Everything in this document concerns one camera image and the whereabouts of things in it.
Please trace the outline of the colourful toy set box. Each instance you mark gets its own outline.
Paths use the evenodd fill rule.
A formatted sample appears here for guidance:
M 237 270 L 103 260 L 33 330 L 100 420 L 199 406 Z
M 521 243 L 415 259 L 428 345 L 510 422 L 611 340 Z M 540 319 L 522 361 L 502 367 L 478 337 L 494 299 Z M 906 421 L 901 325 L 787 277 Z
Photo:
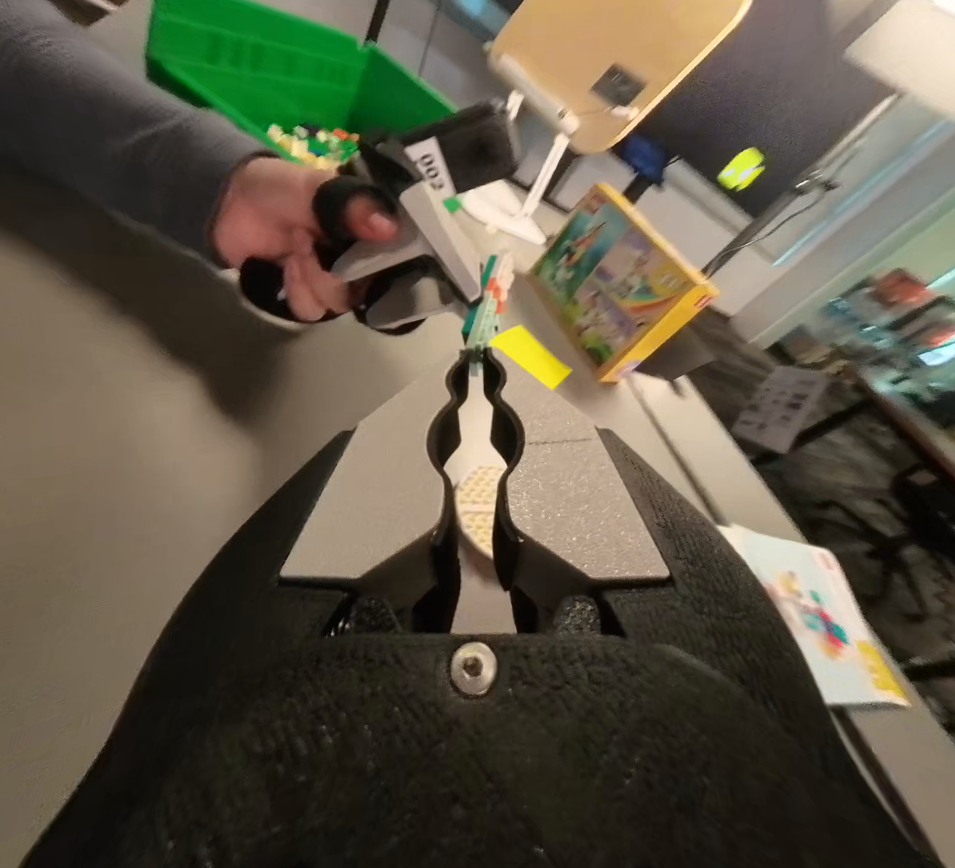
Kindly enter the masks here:
M 529 277 L 604 384 L 633 373 L 719 296 L 608 184 L 580 199 Z

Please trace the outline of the white brick assembly teal brick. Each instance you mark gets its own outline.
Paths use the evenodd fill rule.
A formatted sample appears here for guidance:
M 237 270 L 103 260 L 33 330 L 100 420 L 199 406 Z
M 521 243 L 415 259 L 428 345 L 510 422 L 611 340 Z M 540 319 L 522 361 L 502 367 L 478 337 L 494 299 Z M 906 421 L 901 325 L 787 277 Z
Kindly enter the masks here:
M 506 311 L 514 279 L 514 259 L 508 251 L 492 254 L 483 265 L 479 299 L 469 307 L 461 329 L 472 366 L 478 364 L 484 350 L 498 334 L 498 320 Z

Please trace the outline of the neon yellow sign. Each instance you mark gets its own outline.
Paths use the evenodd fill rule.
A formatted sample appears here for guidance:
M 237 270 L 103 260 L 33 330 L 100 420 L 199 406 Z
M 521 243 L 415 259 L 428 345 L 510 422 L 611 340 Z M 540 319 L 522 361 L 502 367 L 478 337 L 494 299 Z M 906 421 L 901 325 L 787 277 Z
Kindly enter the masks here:
M 718 173 L 716 182 L 724 190 L 738 193 L 749 188 L 764 173 L 765 157 L 757 147 L 749 147 L 735 155 Z

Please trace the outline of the wooden book stand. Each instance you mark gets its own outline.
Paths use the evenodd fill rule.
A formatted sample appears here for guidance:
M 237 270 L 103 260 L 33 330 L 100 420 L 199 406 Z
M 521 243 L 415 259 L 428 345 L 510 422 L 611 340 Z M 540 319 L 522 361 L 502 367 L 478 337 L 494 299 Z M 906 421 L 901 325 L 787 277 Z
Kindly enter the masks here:
M 505 181 L 460 192 L 486 226 L 543 243 L 533 216 L 566 152 L 617 145 L 739 26 L 754 0 L 523 0 L 485 46 L 509 88 L 508 120 L 531 110 L 553 135 L 519 202 Z

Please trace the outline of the black office chair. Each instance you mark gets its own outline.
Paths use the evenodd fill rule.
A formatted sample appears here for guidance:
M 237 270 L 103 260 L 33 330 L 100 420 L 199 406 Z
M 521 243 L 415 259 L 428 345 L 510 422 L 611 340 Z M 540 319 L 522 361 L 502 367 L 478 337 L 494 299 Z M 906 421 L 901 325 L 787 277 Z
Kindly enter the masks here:
M 898 578 L 913 603 L 905 619 L 924 623 L 929 616 L 928 602 L 904 553 L 908 548 L 922 550 L 941 565 L 944 578 L 953 581 L 953 490 L 930 469 L 916 466 L 896 473 L 889 493 L 891 500 L 877 497 L 875 502 L 897 521 L 901 528 L 897 533 L 877 528 L 858 511 L 836 500 L 820 501 L 816 510 L 824 525 L 858 540 L 866 549 L 866 558 L 878 565 L 877 591 L 867 600 L 884 602 L 893 579 Z

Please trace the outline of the person's left hand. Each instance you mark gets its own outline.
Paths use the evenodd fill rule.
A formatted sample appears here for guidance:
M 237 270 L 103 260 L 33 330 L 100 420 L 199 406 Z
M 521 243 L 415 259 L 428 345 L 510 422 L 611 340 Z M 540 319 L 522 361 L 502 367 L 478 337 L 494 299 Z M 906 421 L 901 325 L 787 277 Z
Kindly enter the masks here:
M 313 210 L 320 188 L 337 177 L 280 158 L 253 158 L 231 177 L 210 230 L 215 257 L 239 271 L 251 260 L 280 270 L 281 292 L 297 322 L 352 310 L 357 286 L 326 270 L 315 253 L 325 231 Z

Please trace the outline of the dark wooden desk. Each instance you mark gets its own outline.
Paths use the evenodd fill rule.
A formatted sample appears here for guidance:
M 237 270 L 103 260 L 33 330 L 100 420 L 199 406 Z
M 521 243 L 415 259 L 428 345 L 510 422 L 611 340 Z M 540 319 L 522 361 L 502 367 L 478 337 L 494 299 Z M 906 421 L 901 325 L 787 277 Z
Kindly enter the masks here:
M 869 368 L 855 368 L 854 380 L 869 402 L 938 476 L 954 481 L 953 435 L 933 422 L 903 393 Z

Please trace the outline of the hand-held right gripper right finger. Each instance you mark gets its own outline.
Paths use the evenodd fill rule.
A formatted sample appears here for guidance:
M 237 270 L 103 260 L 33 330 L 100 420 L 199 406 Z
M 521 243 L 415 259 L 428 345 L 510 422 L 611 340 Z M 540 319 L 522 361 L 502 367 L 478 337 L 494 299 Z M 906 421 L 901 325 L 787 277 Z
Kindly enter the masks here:
M 495 497 L 495 575 L 517 632 L 545 631 L 565 599 L 666 584 L 669 568 L 600 428 L 502 353 L 484 353 Z

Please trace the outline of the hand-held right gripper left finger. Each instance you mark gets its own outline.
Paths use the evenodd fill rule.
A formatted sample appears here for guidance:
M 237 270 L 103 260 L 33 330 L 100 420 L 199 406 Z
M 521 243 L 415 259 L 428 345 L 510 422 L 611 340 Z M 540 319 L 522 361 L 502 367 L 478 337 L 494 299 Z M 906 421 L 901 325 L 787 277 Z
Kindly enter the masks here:
M 461 442 L 469 367 L 463 351 L 357 425 L 291 547 L 282 582 L 384 599 L 416 631 L 450 632 L 461 578 L 445 465 Z

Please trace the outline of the pile of toy bricks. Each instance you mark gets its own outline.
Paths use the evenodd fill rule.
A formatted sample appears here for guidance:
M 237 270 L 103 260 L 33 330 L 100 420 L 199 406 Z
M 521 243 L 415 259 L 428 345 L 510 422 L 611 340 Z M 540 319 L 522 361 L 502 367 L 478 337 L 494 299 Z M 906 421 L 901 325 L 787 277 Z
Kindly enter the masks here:
M 287 131 L 273 123 L 267 128 L 267 138 L 287 158 L 317 171 L 337 172 L 359 152 L 360 135 L 343 129 L 329 131 L 300 124 Z

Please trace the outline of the person's left forearm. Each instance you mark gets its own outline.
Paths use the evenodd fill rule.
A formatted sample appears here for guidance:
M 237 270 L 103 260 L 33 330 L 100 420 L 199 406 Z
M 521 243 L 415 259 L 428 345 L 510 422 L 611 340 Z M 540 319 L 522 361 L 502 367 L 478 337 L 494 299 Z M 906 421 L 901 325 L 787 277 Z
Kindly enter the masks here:
M 267 154 L 134 74 L 47 0 L 1 0 L 1 153 L 214 265 L 228 184 Z

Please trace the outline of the yellow sticky note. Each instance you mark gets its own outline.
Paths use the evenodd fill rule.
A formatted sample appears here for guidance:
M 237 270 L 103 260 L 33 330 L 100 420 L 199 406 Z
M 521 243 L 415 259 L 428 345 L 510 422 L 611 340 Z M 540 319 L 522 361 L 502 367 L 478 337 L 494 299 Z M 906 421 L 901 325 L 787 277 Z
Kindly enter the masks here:
M 497 334 L 489 345 L 523 368 L 548 389 L 554 390 L 572 373 L 524 325 L 514 325 Z

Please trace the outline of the printed white paper sheet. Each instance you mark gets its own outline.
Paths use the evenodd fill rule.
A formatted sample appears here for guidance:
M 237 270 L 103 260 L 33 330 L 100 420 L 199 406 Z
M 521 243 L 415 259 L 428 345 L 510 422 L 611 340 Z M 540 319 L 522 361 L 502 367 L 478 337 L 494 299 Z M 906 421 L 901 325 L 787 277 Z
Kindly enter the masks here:
M 790 452 L 823 397 L 830 376 L 796 366 L 775 368 L 735 420 L 731 435 L 771 455 Z

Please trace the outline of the green plastic bin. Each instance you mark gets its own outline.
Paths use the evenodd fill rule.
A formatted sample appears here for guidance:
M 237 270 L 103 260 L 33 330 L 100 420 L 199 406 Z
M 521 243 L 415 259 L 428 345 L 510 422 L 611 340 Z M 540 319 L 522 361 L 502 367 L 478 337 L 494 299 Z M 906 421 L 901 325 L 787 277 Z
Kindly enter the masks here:
M 269 148 L 269 129 L 402 134 L 457 107 L 375 44 L 252 0 L 153 0 L 151 82 Z

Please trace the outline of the instruction booklet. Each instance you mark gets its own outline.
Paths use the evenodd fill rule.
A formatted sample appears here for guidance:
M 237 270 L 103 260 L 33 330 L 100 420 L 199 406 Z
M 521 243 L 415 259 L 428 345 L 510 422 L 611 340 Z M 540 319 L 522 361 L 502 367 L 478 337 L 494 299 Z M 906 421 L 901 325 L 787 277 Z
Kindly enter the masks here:
M 829 550 L 736 524 L 719 531 L 787 624 L 826 706 L 910 706 Z

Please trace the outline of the small black tablet screen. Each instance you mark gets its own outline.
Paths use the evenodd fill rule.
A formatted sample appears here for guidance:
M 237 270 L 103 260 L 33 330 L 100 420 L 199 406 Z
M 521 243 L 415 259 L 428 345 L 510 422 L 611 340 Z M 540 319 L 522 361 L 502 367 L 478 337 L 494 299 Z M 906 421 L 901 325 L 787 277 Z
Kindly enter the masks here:
M 656 141 L 633 130 L 615 148 L 615 153 L 634 175 L 653 185 L 661 185 L 671 156 Z

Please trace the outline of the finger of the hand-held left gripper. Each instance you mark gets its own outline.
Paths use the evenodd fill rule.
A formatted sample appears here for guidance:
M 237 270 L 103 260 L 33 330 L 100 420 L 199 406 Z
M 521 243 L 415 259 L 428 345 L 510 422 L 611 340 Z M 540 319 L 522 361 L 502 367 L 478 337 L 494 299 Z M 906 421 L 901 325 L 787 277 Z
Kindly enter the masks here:
M 405 191 L 399 204 L 410 218 L 416 238 L 426 244 L 460 297 L 469 304 L 478 302 L 483 293 L 481 259 L 445 200 L 436 191 Z

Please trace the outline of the black display panel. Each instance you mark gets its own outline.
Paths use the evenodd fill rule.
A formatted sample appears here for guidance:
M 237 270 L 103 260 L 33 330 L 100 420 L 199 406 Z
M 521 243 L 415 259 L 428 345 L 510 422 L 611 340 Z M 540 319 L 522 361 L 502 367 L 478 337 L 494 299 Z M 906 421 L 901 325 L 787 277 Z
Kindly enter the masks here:
M 509 16 L 522 0 L 491 2 Z M 734 157 L 758 149 L 763 172 L 733 193 L 755 217 L 887 97 L 844 49 L 824 0 L 754 0 L 733 34 L 635 133 L 712 184 Z

